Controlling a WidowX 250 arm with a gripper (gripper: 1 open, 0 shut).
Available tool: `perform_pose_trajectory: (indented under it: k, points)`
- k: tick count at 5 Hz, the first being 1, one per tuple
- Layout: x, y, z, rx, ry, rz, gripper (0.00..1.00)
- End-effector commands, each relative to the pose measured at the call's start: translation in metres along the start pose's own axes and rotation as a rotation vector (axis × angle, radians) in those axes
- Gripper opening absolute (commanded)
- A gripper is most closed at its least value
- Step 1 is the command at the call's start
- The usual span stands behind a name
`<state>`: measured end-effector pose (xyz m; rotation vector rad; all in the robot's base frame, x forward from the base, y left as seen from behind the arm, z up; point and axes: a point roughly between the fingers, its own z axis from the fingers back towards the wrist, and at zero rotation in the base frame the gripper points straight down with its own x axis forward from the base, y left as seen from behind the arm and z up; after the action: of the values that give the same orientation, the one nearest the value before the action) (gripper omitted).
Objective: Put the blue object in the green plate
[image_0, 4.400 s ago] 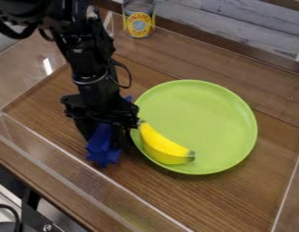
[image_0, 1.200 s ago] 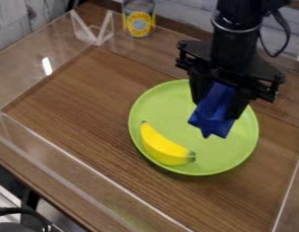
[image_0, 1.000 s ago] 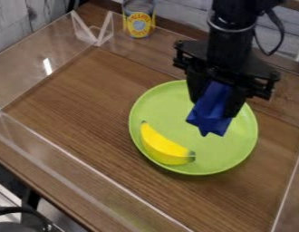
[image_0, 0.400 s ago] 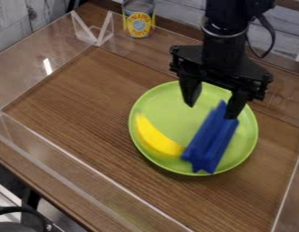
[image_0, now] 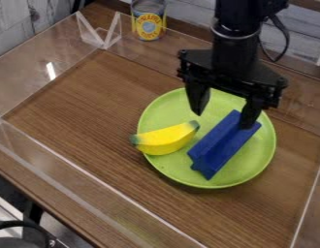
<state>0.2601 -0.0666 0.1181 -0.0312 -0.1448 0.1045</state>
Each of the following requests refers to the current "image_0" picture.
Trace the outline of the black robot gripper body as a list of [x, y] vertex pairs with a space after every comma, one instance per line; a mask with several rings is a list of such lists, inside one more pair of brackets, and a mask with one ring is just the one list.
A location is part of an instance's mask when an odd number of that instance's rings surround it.
[[209, 49], [180, 49], [177, 77], [184, 83], [197, 82], [244, 99], [263, 99], [263, 109], [276, 108], [287, 80], [258, 60], [240, 73], [212, 66]]

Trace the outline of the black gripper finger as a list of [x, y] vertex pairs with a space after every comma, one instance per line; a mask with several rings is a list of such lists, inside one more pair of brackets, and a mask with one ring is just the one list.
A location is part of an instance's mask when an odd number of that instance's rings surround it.
[[239, 118], [239, 128], [242, 130], [251, 129], [260, 114], [263, 99], [252, 97], [247, 100], [242, 108]]
[[211, 88], [197, 82], [187, 82], [184, 84], [184, 90], [189, 109], [200, 116], [209, 101]]

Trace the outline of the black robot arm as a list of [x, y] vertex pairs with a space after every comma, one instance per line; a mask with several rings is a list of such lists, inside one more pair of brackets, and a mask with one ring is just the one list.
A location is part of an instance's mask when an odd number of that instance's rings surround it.
[[270, 20], [283, 36], [290, 36], [276, 16], [287, 7], [288, 0], [216, 0], [212, 47], [179, 51], [177, 77], [195, 114], [203, 113], [212, 88], [246, 99], [242, 129], [254, 126], [264, 109], [279, 105], [288, 82], [259, 61], [259, 33]]

